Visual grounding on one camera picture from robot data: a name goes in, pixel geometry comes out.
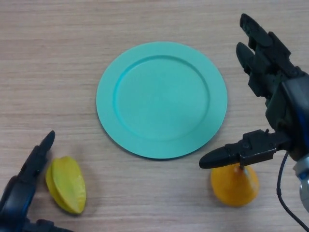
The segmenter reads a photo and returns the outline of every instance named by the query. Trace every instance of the teal plate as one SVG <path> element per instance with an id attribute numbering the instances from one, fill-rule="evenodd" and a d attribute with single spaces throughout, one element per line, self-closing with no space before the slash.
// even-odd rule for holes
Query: teal plate
<path id="1" fill-rule="evenodd" d="M 152 159 L 187 155 L 219 130 L 227 90 L 216 66 L 179 43 L 153 42 L 122 53 L 104 72 L 97 112 L 122 148 Z"/>

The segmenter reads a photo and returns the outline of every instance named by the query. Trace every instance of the wood grain surface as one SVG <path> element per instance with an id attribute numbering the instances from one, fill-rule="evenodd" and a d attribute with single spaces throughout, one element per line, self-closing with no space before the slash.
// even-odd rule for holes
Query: wood grain surface
<path id="1" fill-rule="evenodd" d="M 303 231 L 276 196 L 283 153 L 253 165 L 260 192 L 241 208 L 222 205 L 198 166 L 208 151 L 242 134 L 267 129 L 264 100 L 247 86 L 235 53 L 248 38 L 241 13 L 273 31 L 309 72 L 308 0 L 0 0 L 0 191 L 32 148 L 56 132 L 54 157 L 75 157 L 84 173 L 87 205 L 63 213 L 44 178 L 29 218 L 53 220 L 75 232 Z M 218 134 L 194 154 L 173 161 L 141 159 L 103 131 L 95 95 L 106 67 L 120 53 L 150 41 L 175 41 L 207 55 L 228 89 L 228 112 Z M 309 224 L 299 182 L 288 159 L 282 192 Z"/>

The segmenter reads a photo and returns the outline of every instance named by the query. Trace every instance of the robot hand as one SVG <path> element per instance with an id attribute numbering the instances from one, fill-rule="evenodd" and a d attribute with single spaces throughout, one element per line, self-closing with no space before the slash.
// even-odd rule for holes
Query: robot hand
<path id="1" fill-rule="evenodd" d="M 0 232 L 71 232 L 55 227 L 51 221 L 38 220 L 34 224 L 27 219 L 38 176 L 47 163 L 47 152 L 54 140 L 52 130 L 40 145 L 33 148 L 19 174 L 7 184 L 0 200 Z"/>
<path id="2" fill-rule="evenodd" d="M 275 133 L 257 130 L 244 134 L 238 143 L 203 156 L 199 166 L 208 169 L 238 162 L 245 166 L 286 150 L 296 161 L 300 198 L 309 212 L 309 75 L 290 62 L 290 51 L 273 32 L 266 33 L 246 14 L 241 15 L 240 27 L 249 37 L 249 48 L 238 43 L 236 54 L 251 90 L 266 99 L 266 118 Z"/>

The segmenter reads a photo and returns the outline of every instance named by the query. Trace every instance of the orange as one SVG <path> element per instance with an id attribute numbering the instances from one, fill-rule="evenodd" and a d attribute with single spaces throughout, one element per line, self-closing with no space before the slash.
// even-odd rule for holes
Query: orange
<path id="1" fill-rule="evenodd" d="M 255 171 L 250 166 L 241 169 L 238 163 L 212 169 L 211 186 L 220 201 L 233 207 L 250 203 L 259 191 Z"/>

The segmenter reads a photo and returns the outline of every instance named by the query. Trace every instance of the wooden table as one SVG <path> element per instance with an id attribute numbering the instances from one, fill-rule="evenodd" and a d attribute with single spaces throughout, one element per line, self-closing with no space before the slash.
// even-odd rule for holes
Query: wooden table
<path id="1" fill-rule="evenodd" d="M 308 0 L 0 0 L 0 190 L 32 148 L 56 132 L 54 157 L 75 157 L 88 200 L 80 217 L 64 214 L 44 183 L 31 220 L 55 221 L 75 232 L 303 231 L 281 207 L 276 181 L 283 153 L 253 165 L 258 198 L 242 208 L 215 199 L 208 151 L 242 134 L 267 129 L 264 100 L 247 86 L 235 53 L 248 38 L 239 27 L 247 13 L 291 50 L 309 72 Z M 95 95 L 102 73 L 120 53 L 150 41 L 176 41 L 207 55 L 228 89 L 228 112 L 219 133 L 194 154 L 150 161 L 127 154 L 103 132 Z M 289 159 L 283 198 L 309 224 Z"/>

